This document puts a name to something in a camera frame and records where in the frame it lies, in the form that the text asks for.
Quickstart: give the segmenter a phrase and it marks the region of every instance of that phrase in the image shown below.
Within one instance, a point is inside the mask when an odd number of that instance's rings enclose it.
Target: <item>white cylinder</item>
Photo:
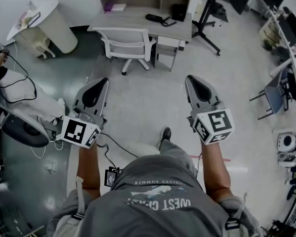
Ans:
[[[61,50],[62,53],[72,52],[78,44],[78,39],[55,9],[38,27]]]

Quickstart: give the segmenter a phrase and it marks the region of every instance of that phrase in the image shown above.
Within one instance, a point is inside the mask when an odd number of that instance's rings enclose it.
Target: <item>black stand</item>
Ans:
[[[197,26],[198,28],[198,32],[195,32],[192,35],[192,38],[196,37],[196,36],[200,36],[202,37],[204,40],[206,40],[216,51],[217,51],[217,56],[220,56],[220,49],[210,41],[210,39],[208,39],[206,37],[206,35],[203,33],[203,29],[205,26],[215,26],[215,22],[207,22],[210,14],[211,14],[211,9],[214,6],[216,0],[207,0],[204,11],[202,13],[201,19],[199,22],[196,21],[192,21],[192,23]]]

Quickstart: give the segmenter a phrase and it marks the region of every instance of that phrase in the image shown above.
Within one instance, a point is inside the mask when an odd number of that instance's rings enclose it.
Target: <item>office chair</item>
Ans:
[[[257,120],[266,118],[268,116],[271,116],[272,114],[277,113],[281,107],[284,104],[283,97],[286,97],[288,99],[287,93],[285,92],[285,88],[283,88],[283,84],[281,81],[283,78],[286,77],[286,69],[282,69],[276,77],[272,79],[272,81],[264,88],[264,90],[259,92],[259,95],[250,99],[249,101],[253,101],[254,99],[257,99],[261,96],[266,96],[266,99],[270,105],[270,108],[266,110],[266,112],[271,111],[270,113],[258,118]]]
[[[108,58],[127,59],[122,70],[123,76],[127,74],[127,68],[133,59],[138,60],[145,70],[149,70],[145,61],[150,61],[151,48],[156,39],[149,40],[147,29],[93,28],[93,30],[101,34]]]

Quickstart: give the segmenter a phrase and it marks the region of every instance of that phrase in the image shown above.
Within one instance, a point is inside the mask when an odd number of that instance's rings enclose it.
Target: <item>white desk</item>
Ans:
[[[32,54],[39,56],[40,54],[31,47],[31,43],[37,31],[41,30],[61,50],[61,52],[72,52],[78,44],[78,39],[62,19],[57,10],[57,6],[58,0],[47,0],[39,5],[35,11],[28,10],[26,17],[34,16],[40,12],[40,18],[38,18],[29,28],[22,27],[21,29],[17,29],[16,25],[18,22],[16,22],[11,28],[6,40],[9,41],[15,39]]]
[[[163,13],[159,9],[149,7],[126,6],[124,11],[110,11],[98,13],[90,24],[88,31],[93,31],[97,27],[115,28],[145,28],[149,35],[153,37],[163,36],[176,40],[192,40],[192,15],[186,14],[184,22],[178,21],[175,25],[164,27],[160,23],[149,21],[145,18],[146,14],[153,14],[162,17],[169,17],[169,13]]]
[[[278,18],[277,13],[273,12],[263,0],[260,0],[260,1],[263,4],[263,6],[265,6],[268,9],[268,11],[271,15],[270,19],[272,19],[271,21],[273,21],[275,23],[275,26],[279,30],[279,34],[280,34],[282,40],[284,41],[285,45],[287,46],[288,51],[290,53],[290,59],[288,59],[286,62],[284,62],[280,66],[278,66],[275,69],[273,69],[272,71],[270,71],[269,75],[270,76],[276,75],[278,72],[280,72],[281,69],[285,68],[286,66],[288,66],[291,63],[292,64],[292,71],[294,73],[294,77],[295,77],[295,81],[296,81],[296,54],[293,52],[292,48],[290,47],[290,43],[288,42],[288,40],[286,39],[286,37],[282,31],[282,28],[277,20],[277,18]],[[284,133],[284,132],[296,132],[296,127],[273,130],[273,133]]]
[[[149,36],[157,39],[156,58],[154,67],[171,71],[175,62],[179,43],[192,40],[192,15],[186,13],[184,22],[177,21],[175,25],[164,27],[160,23],[149,21],[147,14],[153,14],[163,19],[170,16],[156,8],[126,6],[124,11],[100,12],[90,24],[88,31],[93,28],[135,28],[147,29]]]

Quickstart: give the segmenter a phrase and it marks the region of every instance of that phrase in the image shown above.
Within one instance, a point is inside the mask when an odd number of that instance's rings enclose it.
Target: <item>floor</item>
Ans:
[[[172,72],[153,68],[145,71],[138,62],[132,61],[124,77],[121,75],[124,61],[115,59],[110,63],[98,56],[101,45],[96,35],[82,32],[76,33],[80,46],[72,55],[37,59],[17,45],[18,61],[48,94],[64,97],[68,105],[87,79],[109,77],[109,96],[104,110],[108,123],[104,132],[138,156],[158,153],[156,145],[165,125],[171,127],[174,143],[192,156],[200,154],[200,139],[186,120],[191,108],[184,80],[187,75],[208,80],[231,109],[235,121],[235,132],[220,143],[223,157],[230,160],[226,166],[232,192],[240,197],[248,192],[247,207],[262,226],[267,226],[272,219],[285,217],[283,212],[289,207],[286,195],[290,188],[285,185],[286,169],[277,164],[276,135],[272,129],[296,122],[296,106],[291,105],[288,113],[257,121],[267,109],[265,101],[249,102],[249,99],[271,80],[268,71],[274,67],[274,61],[261,47],[257,33],[259,18],[252,13],[240,16],[229,4],[225,7],[229,23],[205,29],[208,38],[221,48],[221,56],[217,57],[196,38],[179,52]],[[103,135],[97,142],[108,143],[108,156],[120,168],[134,160]],[[65,199],[70,146],[66,144],[64,150],[57,151],[54,145],[49,145],[45,157],[39,160],[30,148],[12,139],[5,137],[3,145],[5,187],[16,198],[27,222],[34,227],[46,224]],[[102,183],[104,170],[109,166],[104,152],[99,149]],[[50,168],[52,162],[56,163],[56,172],[49,174],[45,167]],[[201,171],[198,180],[204,183]],[[102,185],[102,193],[108,190]]]

